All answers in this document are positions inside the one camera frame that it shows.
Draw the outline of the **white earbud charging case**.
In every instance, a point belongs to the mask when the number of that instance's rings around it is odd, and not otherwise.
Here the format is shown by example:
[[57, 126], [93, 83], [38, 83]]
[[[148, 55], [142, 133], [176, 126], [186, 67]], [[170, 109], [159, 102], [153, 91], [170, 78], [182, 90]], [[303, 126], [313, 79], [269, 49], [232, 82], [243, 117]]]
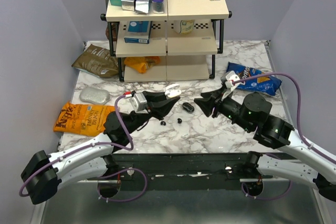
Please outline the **white earbud charging case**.
[[182, 93], [178, 83], [171, 84], [165, 88], [165, 96], [167, 99], [180, 96]]

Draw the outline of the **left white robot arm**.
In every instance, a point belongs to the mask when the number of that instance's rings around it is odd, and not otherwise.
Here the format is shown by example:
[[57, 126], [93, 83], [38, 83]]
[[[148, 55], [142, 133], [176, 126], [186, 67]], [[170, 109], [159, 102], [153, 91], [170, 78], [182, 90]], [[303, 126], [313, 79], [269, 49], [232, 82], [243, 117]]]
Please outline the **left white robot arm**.
[[62, 152], [35, 153], [20, 175], [23, 184], [19, 196], [29, 197], [37, 205], [72, 183], [89, 178], [112, 179], [134, 171], [143, 176], [144, 186], [140, 194], [127, 201], [141, 197], [148, 187], [145, 173], [134, 167], [119, 170], [108, 158], [119, 150], [133, 150], [131, 133], [145, 126], [151, 118], [163, 120], [180, 100], [180, 95], [181, 91], [175, 94], [168, 91], [124, 93], [115, 100], [114, 111], [108, 114], [103, 132]]

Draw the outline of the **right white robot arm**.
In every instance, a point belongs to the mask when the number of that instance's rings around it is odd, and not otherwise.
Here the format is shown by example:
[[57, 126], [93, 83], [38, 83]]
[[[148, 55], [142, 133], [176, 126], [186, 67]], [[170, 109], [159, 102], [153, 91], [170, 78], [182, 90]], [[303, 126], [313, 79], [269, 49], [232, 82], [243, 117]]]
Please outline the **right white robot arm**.
[[257, 152], [249, 152], [249, 159], [241, 165], [249, 178], [257, 174], [277, 176], [307, 185], [324, 198], [335, 201], [335, 155], [309, 140], [302, 140], [291, 124], [270, 114], [272, 104], [259, 93], [245, 96], [239, 104], [218, 89], [202, 93], [194, 102], [209, 117], [218, 114], [229, 118], [246, 132], [253, 132], [259, 144], [279, 150], [298, 159], [294, 163]]

